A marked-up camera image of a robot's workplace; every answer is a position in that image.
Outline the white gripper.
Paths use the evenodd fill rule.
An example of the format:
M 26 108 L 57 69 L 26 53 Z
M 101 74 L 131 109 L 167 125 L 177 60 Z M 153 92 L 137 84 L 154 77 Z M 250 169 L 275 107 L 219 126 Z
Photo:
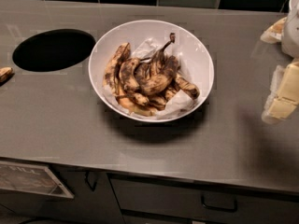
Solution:
M 284 53 L 299 58 L 299 0 L 289 1 L 287 18 L 284 17 L 267 28 L 261 35 L 261 40 L 269 44 L 281 41 Z M 298 106 L 299 62 L 290 63 L 286 67 L 278 65 L 272 76 L 262 120 L 268 124 L 279 123 L 287 119 Z

